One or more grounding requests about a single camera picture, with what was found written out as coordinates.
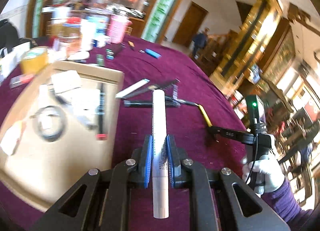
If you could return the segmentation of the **purple sleeved forearm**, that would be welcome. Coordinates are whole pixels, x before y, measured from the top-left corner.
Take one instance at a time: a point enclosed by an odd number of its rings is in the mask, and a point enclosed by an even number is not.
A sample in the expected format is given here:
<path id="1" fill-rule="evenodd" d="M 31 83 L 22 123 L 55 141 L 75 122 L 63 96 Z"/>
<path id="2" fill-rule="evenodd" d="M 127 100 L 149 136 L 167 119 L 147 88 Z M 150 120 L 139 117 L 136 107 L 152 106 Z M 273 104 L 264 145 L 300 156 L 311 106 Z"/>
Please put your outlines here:
<path id="1" fill-rule="evenodd" d="M 319 230 L 319 204 L 314 210 L 303 210 L 294 198 L 287 179 L 262 199 L 287 223 L 291 230 Z"/>

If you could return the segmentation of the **white gloved right hand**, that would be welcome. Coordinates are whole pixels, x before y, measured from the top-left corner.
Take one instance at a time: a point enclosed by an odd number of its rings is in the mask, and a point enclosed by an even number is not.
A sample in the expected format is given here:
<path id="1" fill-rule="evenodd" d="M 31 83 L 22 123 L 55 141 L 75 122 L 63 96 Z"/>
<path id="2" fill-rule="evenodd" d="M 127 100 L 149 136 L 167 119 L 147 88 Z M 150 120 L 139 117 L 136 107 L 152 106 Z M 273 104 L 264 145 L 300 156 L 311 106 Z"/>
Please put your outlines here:
<path id="1" fill-rule="evenodd" d="M 246 184 L 249 184 L 253 174 L 257 173 L 257 182 L 254 188 L 256 194 L 263 195 L 276 191 L 285 181 L 281 167 L 272 154 L 263 155 L 259 160 L 255 161 L 250 178 L 248 176 L 253 162 L 249 162 L 247 157 L 244 156 L 241 163 L 242 180 Z"/>

